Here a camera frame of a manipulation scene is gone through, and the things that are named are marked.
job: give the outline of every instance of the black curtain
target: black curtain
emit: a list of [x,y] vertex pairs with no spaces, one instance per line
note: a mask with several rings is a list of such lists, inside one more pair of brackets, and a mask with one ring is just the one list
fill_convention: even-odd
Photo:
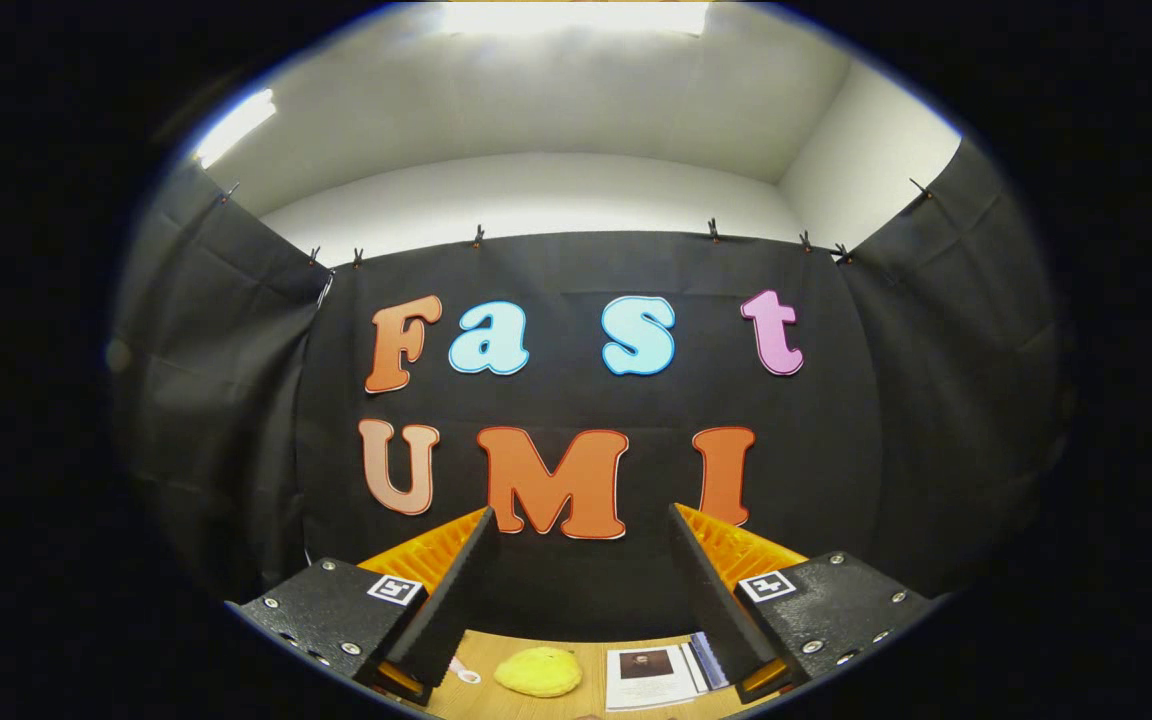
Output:
[[188,571],[225,598],[305,566],[293,401],[329,271],[196,162],[143,211],[109,342],[115,444]]
[[[794,376],[759,362],[741,304],[776,290],[795,306],[788,342],[804,354]],[[411,381],[369,396],[372,314],[435,295]],[[602,310],[626,295],[660,296],[675,310],[672,364],[653,376],[614,376],[602,364]],[[516,374],[462,374],[448,348],[470,306],[515,302],[526,313],[526,365]],[[878,506],[881,437],[877,387],[861,320],[840,270],[793,243],[672,232],[554,233],[426,247],[343,265],[314,319],[297,414],[297,476],[314,559],[365,560],[488,501],[488,457],[476,441],[494,425],[524,429],[550,470],[586,429],[626,434],[617,515],[626,537],[590,541],[539,535],[526,521],[500,538],[475,628],[573,641],[691,632],[684,589],[668,555],[670,502],[700,501],[703,461],[692,435],[740,425],[745,529],[798,552],[865,553]],[[361,419],[394,427],[389,470],[410,487],[404,425],[439,430],[430,509],[385,509],[362,471]],[[518,516],[525,515],[518,511]]]
[[927,191],[842,275],[882,409],[867,560],[935,594],[1032,518],[1074,410],[1073,333],[1015,188],[972,141]]
[[[835,265],[824,252],[685,233],[559,233],[430,247],[332,275],[196,167],[145,214],[116,311],[116,435],[132,478],[212,592],[247,600],[306,555],[361,561],[486,502],[476,433],[525,429],[553,469],[583,429],[630,438],[616,541],[529,526],[503,538],[476,626],[598,639],[685,632],[655,550],[664,507],[699,501],[702,429],[756,433],[745,528],[806,555],[844,550],[924,594],[960,588],[1028,521],[1071,410],[1059,301],[1043,248],[991,162],[964,141],[920,197]],[[799,319],[796,376],[765,372],[740,304],[778,290]],[[384,306],[438,295],[410,386],[369,396]],[[659,295],[676,356],[614,377],[602,306]],[[317,304],[323,300],[321,309]],[[491,300],[526,311],[526,367],[465,376],[447,363],[457,319]],[[384,509],[361,468],[357,420],[430,424],[434,505]],[[598,602],[574,602],[585,593]]]

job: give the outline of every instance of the photo on card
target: photo on card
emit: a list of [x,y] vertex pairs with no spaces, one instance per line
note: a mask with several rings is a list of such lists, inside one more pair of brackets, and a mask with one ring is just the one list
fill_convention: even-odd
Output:
[[673,673],[669,653],[662,650],[621,653],[621,679],[654,679]]

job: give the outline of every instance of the binder clip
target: binder clip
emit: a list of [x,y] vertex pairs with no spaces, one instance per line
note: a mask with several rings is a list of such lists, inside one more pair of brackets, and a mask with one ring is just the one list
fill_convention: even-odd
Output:
[[242,184],[242,182],[234,183],[234,187],[229,188],[229,192],[223,194],[223,195],[220,196],[220,204],[221,205],[227,204],[227,202],[229,202],[229,197],[233,196],[234,191],[238,190],[238,184]]

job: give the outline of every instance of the orange letter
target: orange letter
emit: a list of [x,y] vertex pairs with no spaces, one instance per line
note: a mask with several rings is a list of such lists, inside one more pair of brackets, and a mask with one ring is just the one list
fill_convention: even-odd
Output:
[[751,445],[751,429],[708,429],[692,435],[691,447],[705,458],[700,484],[700,511],[705,515],[733,525],[744,525],[749,520],[740,497],[745,486],[745,450]]
[[389,438],[394,427],[387,420],[361,420],[362,473],[367,488],[381,505],[403,515],[420,515],[434,501],[433,454],[438,445],[438,430],[429,425],[407,425],[403,439],[412,450],[412,488],[397,492],[389,483]]
[[[420,348],[425,347],[425,325],[420,320],[438,323],[442,316],[444,304],[435,295],[376,310],[371,316],[371,324],[376,325],[376,356],[371,361],[371,374],[362,387],[370,393],[407,387],[411,374],[403,370],[399,353],[407,354],[408,363],[419,361]],[[408,318],[420,319],[412,319],[403,328]]]
[[573,439],[553,473],[525,430],[484,429],[479,446],[488,452],[488,505],[500,532],[522,530],[522,520],[513,514],[517,497],[540,535],[554,526],[568,500],[573,505],[563,523],[564,536],[616,539],[626,533],[626,523],[616,516],[616,472],[630,438],[613,430],[585,430]]

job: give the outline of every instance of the yellow sponge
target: yellow sponge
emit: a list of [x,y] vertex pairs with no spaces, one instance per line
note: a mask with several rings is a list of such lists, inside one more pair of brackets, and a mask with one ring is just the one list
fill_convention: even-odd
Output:
[[579,665],[566,650],[528,647],[497,667],[498,683],[532,697],[558,697],[579,684]]

